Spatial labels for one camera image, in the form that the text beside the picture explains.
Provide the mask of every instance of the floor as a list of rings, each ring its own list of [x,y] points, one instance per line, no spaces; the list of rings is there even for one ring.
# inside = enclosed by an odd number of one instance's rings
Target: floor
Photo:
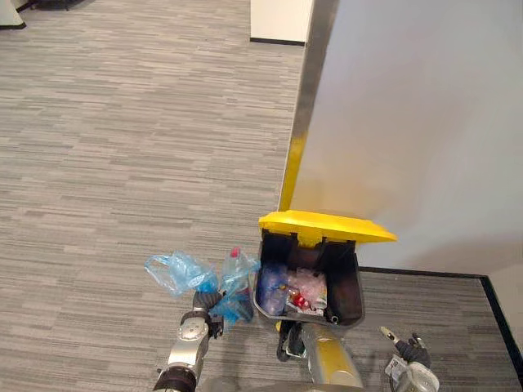
[[[143,269],[257,251],[275,209],[303,50],[248,42],[248,2],[102,0],[0,32],[0,390],[144,391],[190,297]],[[363,273],[346,334],[387,390],[385,323],[416,330],[441,390],[520,390],[476,280]],[[263,320],[213,341],[203,380],[308,380]]]

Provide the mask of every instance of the black baseboard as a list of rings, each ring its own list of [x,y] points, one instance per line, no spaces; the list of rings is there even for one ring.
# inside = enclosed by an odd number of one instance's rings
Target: black baseboard
[[[498,323],[499,331],[505,346],[507,347],[508,355],[512,361],[514,369],[516,369],[517,378],[520,381],[521,387],[523,387],[523,357],[521,357],[521,352],[517,347],[517,343],[514,340],[514,336],[510,331],[505,315],[501,310],[501,305],[498,302],[498,297],[496,296],[496,291],[492,282],[488,276],[485,275],[475,275],[475,274],[455,274],[450,272],[433,272],[433,271],[417,271],[414,269],[389,269],[389,268],[379,268],[379,267],[360,267],[360,271],[363,272],[374,272],[378,274],[402,274],[402,275],[424,275],[424,276],[434,276],[440,278],[465,278],[465,279],[479,279],[487,300],[489,301],[490,308]]]
[[[492,282],[490,282],[488,276],[481,278],[480,281],[481,285],[483,286],[483,290],[485,290],[485,294],[487,295],[487,299],[489,300],[492,313],[494,313],[494,317],[498,323],[499,331],[501,332],[503,340],[505,341],[505,346],[507,347],[512,364],[516,369],[517,378],[519,378],[521,387],[523,387],[523,357],[521,357],[521,352],[517,347],[514,336],[512,336],[512,333],[510,332],[510,327],[508,326],[507,320],[505,319],[503,311],[501,310],[501,306],[499,305],[498,297],[496,296],[496,291],[494,290],[494,286],[492,286]]]
[[[16,12],[22,12],[23,10],[27,10],[29,7],[31,7],[33,4],[35,4],[37,0],[29,0],[26,4],[23,6],[19,6],[16,8]]]
[[[5,24],[0,26],[0,30],[22,30],[26,28],[27,25],[25,22],[22,22],[22,24]]]
[[[304,47],[305,43],[303,41],[288,41],[285,39],[269,39],[269,38],[254,38],[251,37],[251,42],[261,42],[261,43],[275,43],[277,45],[292,45],[295,47]]]
[[[360,271],[377,272],[381,274],[439,276],[440,278],[481,279],[485,277],[484,275],[475,274],[456,274],[454,272],[418,271],[415,269],[392,269],[380,267],[360,267]]]

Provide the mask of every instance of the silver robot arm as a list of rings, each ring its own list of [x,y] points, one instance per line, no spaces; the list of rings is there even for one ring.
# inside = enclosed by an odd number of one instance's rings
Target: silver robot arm
[[[185,313],[178,328],[177,341],[171,348],[168,363],[153,390],[194,392],[202,372],[203,357],[209,338],[223,333],[223,317],[211,317],[208,310],[221,299],[218,292],[196,292],[193,310]]]

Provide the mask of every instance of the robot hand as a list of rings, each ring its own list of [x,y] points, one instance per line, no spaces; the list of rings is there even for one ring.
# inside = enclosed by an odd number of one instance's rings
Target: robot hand
[[[390,339],[400,353],[401,359],[393,355],[385,373],[390,377],[391,390],[396,392],[437,392],[440,382],[431,372],[431,357],[423,340],[415,333],[409,342],[402,341],[394,332],[379,328]]]

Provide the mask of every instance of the plastic bag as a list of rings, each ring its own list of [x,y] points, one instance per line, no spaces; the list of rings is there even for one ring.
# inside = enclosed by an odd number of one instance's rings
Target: plastic bag
[[[265,264],[258,282],[260,306],[273,316],[282,314],[288,297],[287,266]]]
[[[226,329],[239,319],[247,322],[254,316],[251,305],[248,275],[260,268],[260,262],[250,259],[238,247],[230,251],[223,263],[220,289],[225,292],[221,301],[209,313],[223,316]]]
[[[171,256],[150,257],[145,270],[172,296],[180,296],[190,289],[199,292],[218,290],[218,278],[212,268],[181,251]]]
[[[288,284],[297,288],[313,307],[324,309],[327,306],[327,284],[322,273],[298,268],[296,272],[289,272]]]
[[[248,275],[260,268],[260,262],[247,257],[235,247],[223,264],[221,290],[225,295],[209,310],[221,315],[230,327],[237,320],[251,321],[254,315],[250,299]],[[190,289],[199,292],[217,292],[218,279],[211,267],[180,251],[171,256],[152,256],[145,270],[172,296],[180,296]]]

